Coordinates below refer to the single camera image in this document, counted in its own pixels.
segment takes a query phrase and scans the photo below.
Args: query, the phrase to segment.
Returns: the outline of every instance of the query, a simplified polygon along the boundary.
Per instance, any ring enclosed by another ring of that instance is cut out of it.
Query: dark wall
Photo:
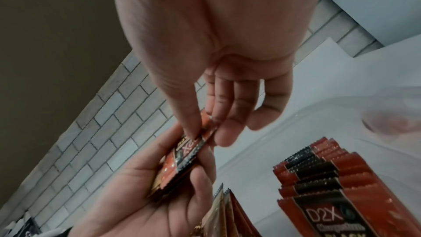
[[[0,0],[0,206],[129,52],[114,0]]]

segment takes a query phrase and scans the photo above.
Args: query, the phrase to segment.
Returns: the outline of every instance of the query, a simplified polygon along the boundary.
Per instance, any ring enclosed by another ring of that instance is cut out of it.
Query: plastic container
[[[277,205],[272,166],[323,136],[358,152],[421,220],[421,88],[389,88],[372,97],[340,97],[308,106],[223,166],[230,187],[263,236],[300,236]]]

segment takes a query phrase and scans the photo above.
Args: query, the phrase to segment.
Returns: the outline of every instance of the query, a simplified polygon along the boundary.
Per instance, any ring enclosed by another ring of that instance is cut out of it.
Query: clear plastic bin
[[[396,118],[409,121],[410,130],[396,129]],[[389,88],[372,97],[329,99],[293,114],[250,145],[221,168],[218,182],[232,189],[263,236],[299,236],[277,204],[280,183],[272,166],[326,136],[349,152],[358,152],[420,221],[419,122],[419,87]]]

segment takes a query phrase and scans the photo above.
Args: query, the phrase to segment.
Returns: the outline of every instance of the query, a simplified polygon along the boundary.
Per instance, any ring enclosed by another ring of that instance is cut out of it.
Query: person's right hand
[[[201,127],[194,83],[204,74],[206,111],[220,146],[283,111],[292,64],[317,0],[115,0],[135,54],[165,93],[186,134]],[[257,110],[259,82],[265,99]]]

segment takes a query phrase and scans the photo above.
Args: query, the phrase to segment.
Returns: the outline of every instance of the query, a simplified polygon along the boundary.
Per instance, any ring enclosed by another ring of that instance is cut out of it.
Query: skin
[[[317,0],[115,0],[135,54],[186,134],[201,126],[194,83],[207,83],[217,145],[277,119],[292,90],[294,54]],[[255,110],[259,82],[265,99]]]
[[[188,236],[212,205],[216,168],[211,147],[199,151],[200,165],[170,199],[157,204],[147,198],[160,160],[182,134],[182,127],[176,123],[133,156],[69,236]]]

